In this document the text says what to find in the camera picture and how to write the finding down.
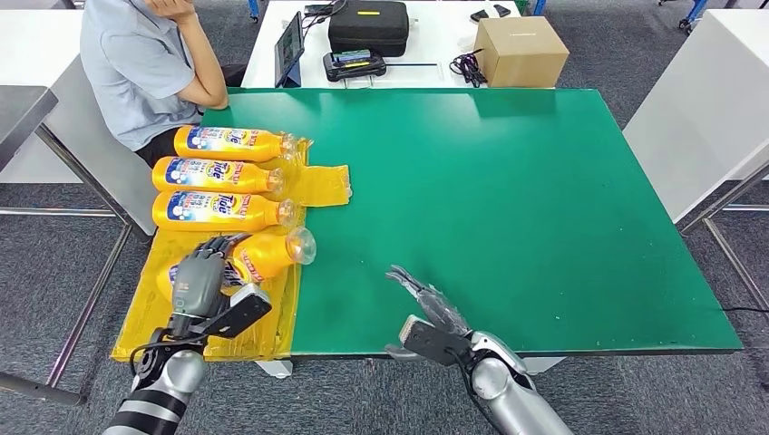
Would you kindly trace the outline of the person's right hand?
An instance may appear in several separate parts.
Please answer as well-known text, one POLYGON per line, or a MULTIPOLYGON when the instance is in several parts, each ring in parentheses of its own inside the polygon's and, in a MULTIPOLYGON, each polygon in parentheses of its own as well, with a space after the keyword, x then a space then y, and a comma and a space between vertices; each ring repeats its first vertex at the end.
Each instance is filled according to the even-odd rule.
POLYGON ((188 0, 145 0, 144 3, 155 15, 177 24, 197 17, 194 4, 188 0))

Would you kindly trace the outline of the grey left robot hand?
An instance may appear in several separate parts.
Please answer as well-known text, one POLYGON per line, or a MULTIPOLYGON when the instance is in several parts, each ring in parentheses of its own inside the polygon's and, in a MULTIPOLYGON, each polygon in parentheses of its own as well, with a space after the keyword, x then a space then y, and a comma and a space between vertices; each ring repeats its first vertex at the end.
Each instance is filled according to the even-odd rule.
POLYGON ((195 318, 211 318, 218 311, 227 258, 247 233, 216 236, 200 243, 178 264, 171 290, 171 313, 195 318))

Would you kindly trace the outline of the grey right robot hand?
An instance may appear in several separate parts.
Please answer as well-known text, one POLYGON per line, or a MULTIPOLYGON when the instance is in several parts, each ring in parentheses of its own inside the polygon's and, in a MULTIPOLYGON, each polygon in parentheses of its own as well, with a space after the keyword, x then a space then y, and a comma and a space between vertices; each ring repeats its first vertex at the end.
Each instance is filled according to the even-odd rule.
POLYGON ((454 365, 455 356, 470 348, 471 332, 456 306, 433 285, 423 284, 400 266, 391 265, 385 275, 408 291, 427 318, 410 315, 399 333, 401 345, 388 344, 385 352, 398 361, 425 359, 444 366, 454 365))

